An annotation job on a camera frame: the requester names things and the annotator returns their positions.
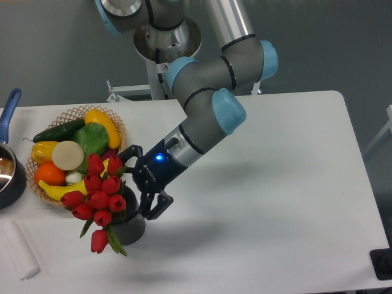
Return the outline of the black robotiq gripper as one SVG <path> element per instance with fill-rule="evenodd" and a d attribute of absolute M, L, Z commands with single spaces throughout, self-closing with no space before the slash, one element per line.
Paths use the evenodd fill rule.
<path fill-rule="evenodd" d="M 131 214 L 132 217 L 140 214 L 147 220 L 156 220 L 173 204 L 173 197 L 164 189 L 187 169 L 169 153 L 169 149 L 178 143 L 177 138 L 168 142 L 162 139 L 145 155 L 139 145 L 131 145 L 118 154 L 124 165 L 122 171 L 133 174 L 133 180 L 142 192 L 139 208 Z M 126 162 L 133 157 L 137 158 L 134 167 L 127 167 Z"/>

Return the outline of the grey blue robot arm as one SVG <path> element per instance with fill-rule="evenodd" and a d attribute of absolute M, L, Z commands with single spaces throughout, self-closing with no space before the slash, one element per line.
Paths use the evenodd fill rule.
<path fill-rule="evenodd" d="M 165 186 L 244 122 L 246 111 L 234 90 L 273 76 L 279 66 L 272 44 L 258 40 L 241 1 L 205 1 L 221 56 L 201 64 L 197 24 L 182 1 L 96 1 L 107 29 L 134 32 L 134 45 L 150 66 L 153 98 L 175 98 L 186 118 L 147 153 L 128 147 L 123 160 L 141 192 L 138 213 L 158 218 L 173 202 Z"/>

